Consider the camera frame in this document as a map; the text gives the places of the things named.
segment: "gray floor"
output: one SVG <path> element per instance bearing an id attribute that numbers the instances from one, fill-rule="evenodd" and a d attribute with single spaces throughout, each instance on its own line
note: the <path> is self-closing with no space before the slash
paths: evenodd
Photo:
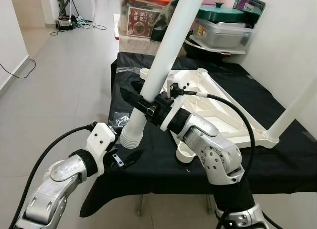
<path id="1" fill-rule="evenodd" d="M 7 228 L 27 176 L 43 150 L 64 132 L 92 120 L 107 121 L 110 105 L 110 64 L 116 59 L 113 14 L 119 0 L 97 0 L 98 29 L 75 29 L 49 36 L 31 56 L 37 67 L 27 79 L 17 79 L 0 99 L 0 224 Z M 85 146 L 87 132 L 61 142 L 38 170 L 32 190 L 53 162 Z M 94 178 L 71 195 L 59 229 L 190 229 L 214 228 L 204 195 L 146 195 L 143 215 L 135 215 L 138 197 L 112 200 L 95 215 L 81 219 L 79 211 Z"/>

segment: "white pvc pipe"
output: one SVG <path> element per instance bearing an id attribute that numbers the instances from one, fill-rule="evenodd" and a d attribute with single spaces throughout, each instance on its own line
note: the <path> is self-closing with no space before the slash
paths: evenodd
<path id="1" fill-rule="evenodd" d="M 202 2 L 203 0 L 179 0 L 140 93 L 147 101 L 152 102 L 160 92 Z M 144 114 L 134 109 L 128 124 L 122 130 L 121 144 L 129 149 L 136 148 L 143 137 L 145 123 Z"/>
<path id="2" fill-rule="evenodd" d="M 317 92 L 317 78 L 303 89 L 303 91 L 295 98 L 291 105 L 282 113 L 276 122 L 264 132 L 266 138 L 272 141 L 278 141 L 280 135 L 288 128 L 301 110 L 309 103 Z"/>

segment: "box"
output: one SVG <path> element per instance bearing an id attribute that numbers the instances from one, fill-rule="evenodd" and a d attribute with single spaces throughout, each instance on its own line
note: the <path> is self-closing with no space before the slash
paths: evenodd
<path id="1" fill-rule="evenodd" d="M 121 35 L 150 38 L 152 27 L 157 17 L 171 1 L 172 0 L 120 0 Z M 147 14 L 148 18 L 150 17 L 150 22 L 147 21 L 145 23 L 143 20 L 140 20 L 141 12 L 144 15 Z"/>
<path id="2" fill-rule="evenodd" d="M 245 51 L 254 29 L 233 25 L 215 24 L 196 18 L 193 35 L 190 37 L 202 47 Z"/>

